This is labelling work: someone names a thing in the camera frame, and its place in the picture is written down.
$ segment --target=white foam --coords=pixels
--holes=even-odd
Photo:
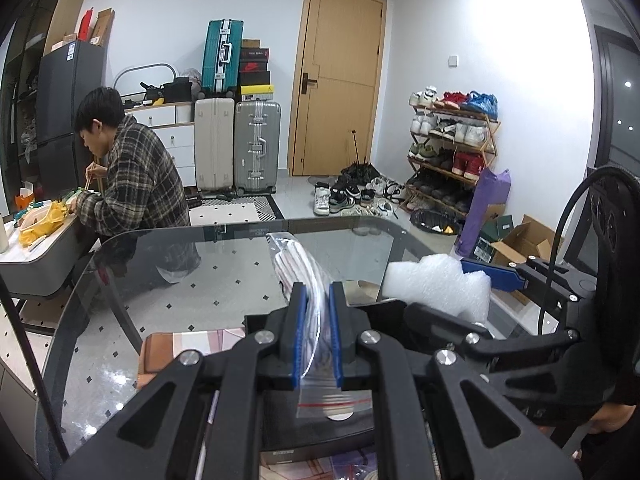
[[[421,303],[470,322],[486,322],[491,279],[482,270],[465,274],[447,254],[420,262],[388,264],[382,294],[406,303]]]

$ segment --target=glass tabletop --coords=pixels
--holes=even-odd
[[[73,453],[136,393],[142,341],[155,332],[238,328],[247,314],[286,306],[267,234],[295,235],[351,304],[375,301],[389,262],[433,251],[398,224],[375,217],[281,220],[130,232],[94,254],[64,310],[44,381]],[[494,337],[524,332],[490,305]],[[52,478],[60,457],[41,410],[36,460]]]

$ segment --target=yellow plastic bag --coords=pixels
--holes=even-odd
[[[41,236],[49,236],[65,221],[66,205],[61,202],[32,209],[24,216],[20,226],[18,241],[23,247],[29,247]]]

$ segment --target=black refrigerator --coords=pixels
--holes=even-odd
[[[74,41],[40,61],[36,140],[45,199],[84,186],[93,157],[74,132],[74,117],[82,99],[101,86],[104,59],[103,47]]]

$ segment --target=man's hand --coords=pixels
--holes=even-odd
[[[86,177],[87,180],[90,180],[93,177],[106,178],[107,168],[105,168],[104,166],[101,166],[100,164],[96,164],[95,162],[92,162],[86,167],[86,170],[84,170],[84,176]]]

